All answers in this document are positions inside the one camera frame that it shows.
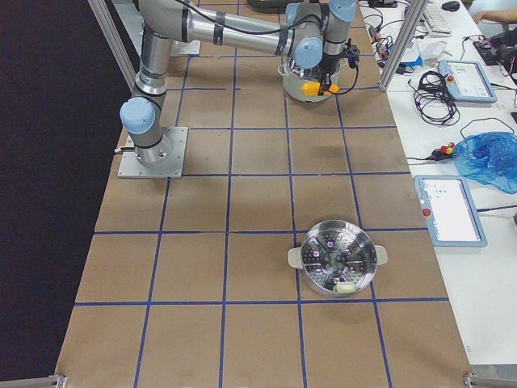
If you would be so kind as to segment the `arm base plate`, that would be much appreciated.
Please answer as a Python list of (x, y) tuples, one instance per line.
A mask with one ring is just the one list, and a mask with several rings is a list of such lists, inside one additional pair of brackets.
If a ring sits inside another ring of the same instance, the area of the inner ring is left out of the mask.
[(121, 179), (179, 179), (187, 146), (188, 127), (166, 127), (161, 142), (149, 149), (138, 148), (128, 137), (123, 150), (118, 177)]

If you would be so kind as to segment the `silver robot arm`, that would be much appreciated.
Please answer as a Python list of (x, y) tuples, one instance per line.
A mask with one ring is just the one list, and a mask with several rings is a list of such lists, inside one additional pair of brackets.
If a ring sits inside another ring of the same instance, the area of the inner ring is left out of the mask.
[(140, 69), (131, 99), (120, 108), (120, 119), (139, 167), (160, 169), (165, 162), (183, 159), (185, 145), (174, 139), (179, 130), (159, 123), (175, 42), (200, 40), (283, 57), (278, 71), (284, 91), (303, 103), (342, 94), (337, 85), (342, 60), (353, 70), (359, 68), (359, 49), (349, 37), (354, 1), (289, 3), (284, 23), (211, 11), (185, 1), (137, 4), (143, 17)]

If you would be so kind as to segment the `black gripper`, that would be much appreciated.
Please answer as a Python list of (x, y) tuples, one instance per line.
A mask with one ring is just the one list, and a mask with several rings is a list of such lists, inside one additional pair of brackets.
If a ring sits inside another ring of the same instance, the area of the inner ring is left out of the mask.
[(341, 70), (341, 61), (321, 61), (318, 66), (317, 79), (320, 83), (338, 86), (338, 78)]

